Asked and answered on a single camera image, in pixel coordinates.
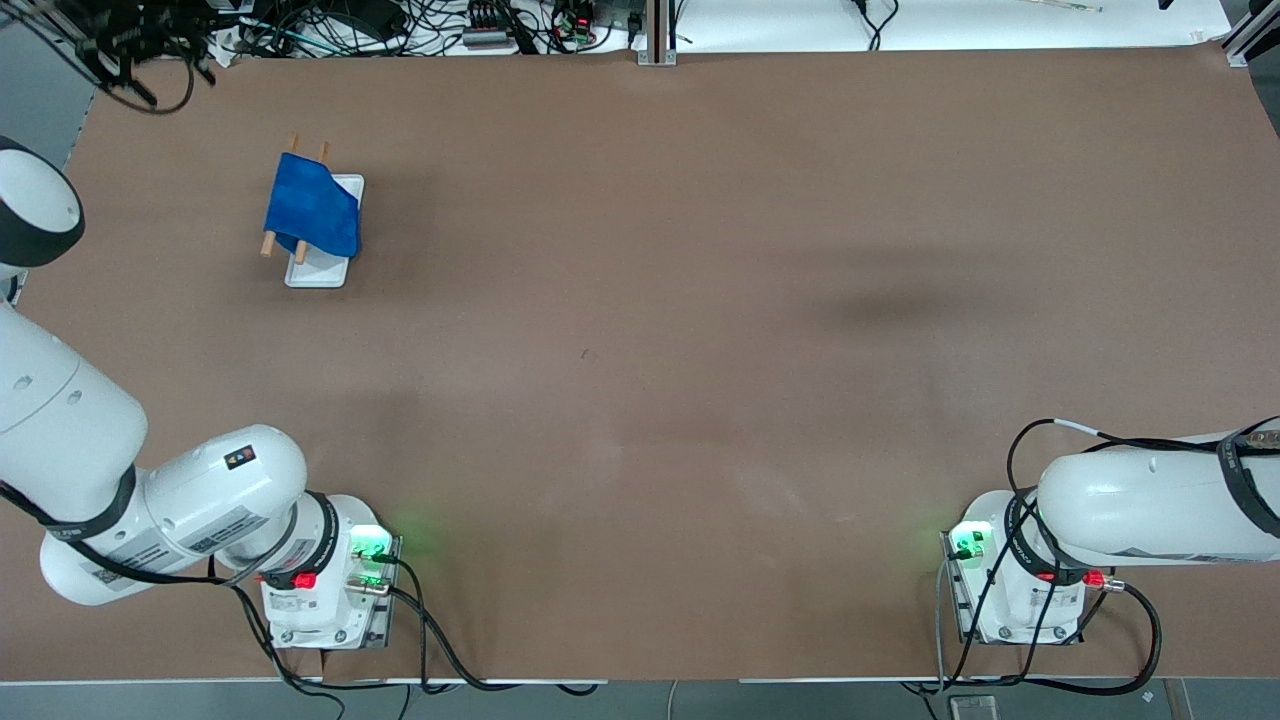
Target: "metal post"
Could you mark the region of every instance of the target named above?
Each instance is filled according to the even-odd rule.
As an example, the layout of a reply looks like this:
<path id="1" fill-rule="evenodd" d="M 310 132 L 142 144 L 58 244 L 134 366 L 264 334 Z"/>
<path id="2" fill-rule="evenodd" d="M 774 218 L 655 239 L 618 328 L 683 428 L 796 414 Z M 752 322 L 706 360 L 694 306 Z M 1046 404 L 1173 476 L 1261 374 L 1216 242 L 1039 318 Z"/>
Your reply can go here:
<path id="1" fill-rule="evenodd" d="M 1280 15 L 1280 0 L 1272 0 L 1263 8 L 1256 6 L 1261 3 L 1249 3 L 1249 13 L 1235 23 L 1231 32 L 1222 41 L 1222 50 L 1226 51 L 1226 61 L 1233 68 L 1243 68 L 1247 64 L 1249 50 L 1267 36 L 1267 31 Z"/>
<path id="2" fill-rule="evenodd" d="M 671 27 L 675 0 L 645 0 L 645 44 L 636 53 L 636 63 L 655 68 L 676 67 L 676 33 Z"/>

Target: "blue cloth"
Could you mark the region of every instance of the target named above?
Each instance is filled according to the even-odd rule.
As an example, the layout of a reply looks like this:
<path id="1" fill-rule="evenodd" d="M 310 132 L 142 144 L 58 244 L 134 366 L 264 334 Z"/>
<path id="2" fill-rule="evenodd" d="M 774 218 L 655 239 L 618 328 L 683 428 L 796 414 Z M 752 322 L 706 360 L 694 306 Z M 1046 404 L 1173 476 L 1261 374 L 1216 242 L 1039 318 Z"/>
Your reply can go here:
<path id="1" fill-rule="evenodd" d="M 305 240 L 330 255 L 353 258 L 360 252 L 360 205 L 324 164 L 283 152 L 262 229 L 275 231 L 275 241 L 289 252 Z"/>

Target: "gray floor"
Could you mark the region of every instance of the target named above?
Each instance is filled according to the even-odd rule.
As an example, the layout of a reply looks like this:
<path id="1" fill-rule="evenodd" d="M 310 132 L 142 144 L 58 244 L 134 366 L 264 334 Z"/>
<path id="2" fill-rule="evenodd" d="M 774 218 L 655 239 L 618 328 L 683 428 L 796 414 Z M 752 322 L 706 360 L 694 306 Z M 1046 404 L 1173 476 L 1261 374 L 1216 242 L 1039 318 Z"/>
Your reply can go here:
<path id="1" fill-rule="evenodd" d="M 1225 0 L 1236 19 L 1245 0 Z M 1280 51 L 1249 68 L 1272 124 L 1280 128 Z M 0 133 L 50 161 L 67 161 L 91 87 L 24 28 L 0 32 Z M 461 688 L 439 697 L 413 693 L 410 719 L 438 720 L 660 720 L 671 683 L 612 683 L 588 698 L 531 687 L 503 693 Z M 1149 697 L 1089 698 L 1036 687 L 992 692 L 1000 716 L 1014 720 L 1262 720 L 1280 716 L 1280 680 L 1152 682 Z M 392 720 L 399 689 L 347 692 L 347 720 Z M 934 702 L 938 717 L 945 701 Z M 0 720 L 227 720 L 292 717 L 332 720 L 337 706 L 306 698 L 280 683 L 128 683 L 92 685 L 0 685 Z M 919 719 L 920 700 L 893 683 L 759 685 L 733 682 L 677 687 L 677 720 Z"/>

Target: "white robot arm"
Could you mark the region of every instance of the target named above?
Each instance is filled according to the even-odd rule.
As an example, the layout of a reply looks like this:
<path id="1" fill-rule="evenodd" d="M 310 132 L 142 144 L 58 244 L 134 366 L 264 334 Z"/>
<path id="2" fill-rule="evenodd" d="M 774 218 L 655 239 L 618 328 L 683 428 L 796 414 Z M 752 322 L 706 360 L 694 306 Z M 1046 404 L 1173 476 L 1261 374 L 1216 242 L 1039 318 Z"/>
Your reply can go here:
<path id="1" fill-rule="evenodd" d="M 1280 559 L 1275 427 L 1068 455 L 1034 488 L 979 496 L 946 534 L 961 628 L 978 642 L 1051 644 L 1075 637 L 1103 568 Z M 1184 448 L 1160 448 L 1172 443 Z"/>
<path id="2" fill-rule="evenodd" d="M 0 137 L 0 279 L 52 261 L 83 228 L 63 174 Z M 364 502 L 306 492 L 297 443 L 252 425 L 145 470 L 146 433 L 133 397 L 0 301 L 0 496 L 45 527 L 54 591 L 102 605 L 216 553 L 237 580 L 264 579 L 278 647 L 384 641 L 372 623 L 393 578 L 369 559 L 392 538 Z"/>

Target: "brown tabletop surface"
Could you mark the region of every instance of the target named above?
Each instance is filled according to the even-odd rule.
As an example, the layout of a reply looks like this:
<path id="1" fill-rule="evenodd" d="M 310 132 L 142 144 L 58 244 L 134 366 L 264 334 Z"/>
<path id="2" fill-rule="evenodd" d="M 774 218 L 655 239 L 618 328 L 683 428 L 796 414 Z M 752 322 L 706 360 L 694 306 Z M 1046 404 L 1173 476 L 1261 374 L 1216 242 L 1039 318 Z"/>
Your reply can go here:
<path id="1" fill-rule="evenodd" d="M 257 254 L 291 131 L 367 181 L 340 290 Z M 937 533 L 1024 423 L 1280 410 L 1280 143 L 1212 46 L 247 61 L 99 99 L 69 176 L 87 233 L 20 310 L 142 402 L 140 464 L 284 429 L 481 676 L 929 675 Z M 0 679 L 271 675 L 229 593 L 79 607 L 40 538 L 0 509 Z M 1123 575 L 1161 674 L 1280 675 L 1280 566 Z M 410 620 L 328 671 L 412 676 Z M 1117 598 L 1036 670 L 1144 648 Z"/>

